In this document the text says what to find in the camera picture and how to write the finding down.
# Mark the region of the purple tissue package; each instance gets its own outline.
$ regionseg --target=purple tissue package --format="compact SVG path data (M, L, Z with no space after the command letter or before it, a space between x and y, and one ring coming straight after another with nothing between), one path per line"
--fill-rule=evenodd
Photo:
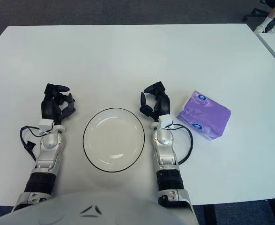
M229 109L195 90L177 118L209 140L214 140L223 135L230 116Z

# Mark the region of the black cable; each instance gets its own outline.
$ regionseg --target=black cable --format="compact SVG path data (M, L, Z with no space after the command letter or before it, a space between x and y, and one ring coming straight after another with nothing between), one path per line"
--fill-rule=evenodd
M39 128L38 127L32 127L32 126L24 126L20 130L20 139L21 139L21 142L22 142L25 150L31 155L31 157L33 158L33 160L36 161L36 157L35 157L35 155L32 152L32 149L34 148L35 144L32 143L32 142L30 142L30 141L28 141L28 143L26 144L26 142L24 141L23 136L22 136L23 131L26 130L26 129L28 129L32 133L32 135L35 136L35 137L43 137L43 136L47 135L47 133L43 134L43 135L36 135L36 134L34 134L32 132L31 129L37 129L37 130L39 130Z
M188 150L187 155L182 160L180 160L178 162L178 164L180 165L180 164L184 163L189 158L190 154L192 153L192 150L193 150L193 135L190 132L190 130L187 127L183 126L182 124L173 123L173 125L180 126L180 127L179 128L175 128L175 129L167 129L167 130L178 130L178 129L181 129L181 128L185 128L185 130L187 130L187 132L189 134L189 137L190 137L190 148Z

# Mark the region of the black joint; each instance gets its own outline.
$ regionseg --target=black joint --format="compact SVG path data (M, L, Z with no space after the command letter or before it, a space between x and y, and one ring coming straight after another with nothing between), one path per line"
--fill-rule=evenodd
M166 208L189 208L190 210L192 209L190 204L185 201L170 202L167 195L159 197L158 204Z
M158 190L184 189L183 180L178 170L160 170L156 173Z
M35 172L30 175L24 192L41 192L51 194L56 176L47 172Z

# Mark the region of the chair leg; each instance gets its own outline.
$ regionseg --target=chair leg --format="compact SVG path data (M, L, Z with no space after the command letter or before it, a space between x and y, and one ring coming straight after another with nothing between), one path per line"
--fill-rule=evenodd
M257 12L259 12L261 14L269 14L269 12L261 10L261 9L258 9L258 8L255 8L255 11L257 11Z
M250 15L245 15L244 18L242 19L243 22L246 22L248 20L248 17L267 17L267 14L250 14Z

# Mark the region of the gray carpet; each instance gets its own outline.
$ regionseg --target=gray carpet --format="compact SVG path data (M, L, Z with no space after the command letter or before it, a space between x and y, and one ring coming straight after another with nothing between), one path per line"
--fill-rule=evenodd
M259 0L0 0L0 34L7 26L242 23ZM254 29L263 18L249 18ZM195 206L200 225L202 206ZM0 216L12 207L0 207ZM275 225L266 201L215 205L219 225Z
M0 34L26 25L242 23L255 7L269 10L259 0L0 0Z

